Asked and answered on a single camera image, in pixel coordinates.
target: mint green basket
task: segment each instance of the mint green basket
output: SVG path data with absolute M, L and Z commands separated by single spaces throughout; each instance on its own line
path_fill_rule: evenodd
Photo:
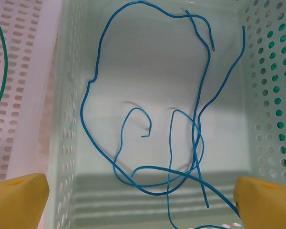
M 85 134 L 79 107 L 94 77 L 98 41 L 109 17 L 127 0 L 66 0 L 58 37 L 53 130 L 46 208 L 47 229 L 171 228 L 165 197 L 152 197 L 119 182 L 112 166 Z M 209 20 L 215 52 L 201 104 L 218 90 L 242 47 L 245 53 L 218 99 L 202 117 L 204 179 L 233 200 L 239 176 L 286 185 L 286 0 L 152 0 L 173 14 L 187 9 Z M 209 42 L 207 27 L 195 19 Z M 172 108 L 189 114 L 207 53 L 188 19 L 170 19 L 147 6 L 121 12 L 105 36 L 97 82 L 91 85 L 84 117 L 102 149 L 114 157 L 128 111 L 142 107 L 153 120 L 151 136 L 141 139 L 147 120 L 133 114 L 124 131 L 118 161 L 128 174 L 142 165 L 168 167 L 168 128 Z M 176 117 L 173 168 L 185 171 L 191 157 L 190 127 Z M 135 181 L 164 181 L 167 174 L 145 171 Z M 154 191 L 166 188 L 154 188 Z M 207 190 L 188 180 L 171 195 L 172 218 L 181 229 L 223 225 L 242 229 L 241 221 Z

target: green cable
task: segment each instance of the green cable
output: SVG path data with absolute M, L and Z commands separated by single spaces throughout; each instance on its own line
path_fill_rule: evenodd
M 3 35 L 3 31 L 2 31 L 1 26 L 0 26 L 0 38 L 1 38 L 2 47 L 3 47 L 3 54 L 4 54 L 4 73 L 3 73 L 2 85 L 1 85 L 1 89 L 0 89 L 0 102 L 1 102 L 1 99 L 2 99 L 3 93 L 4 93 L 4 89 L 5 89 L 7 75 L 8 75 L 8 51 L 6 48 L 4 35 Z

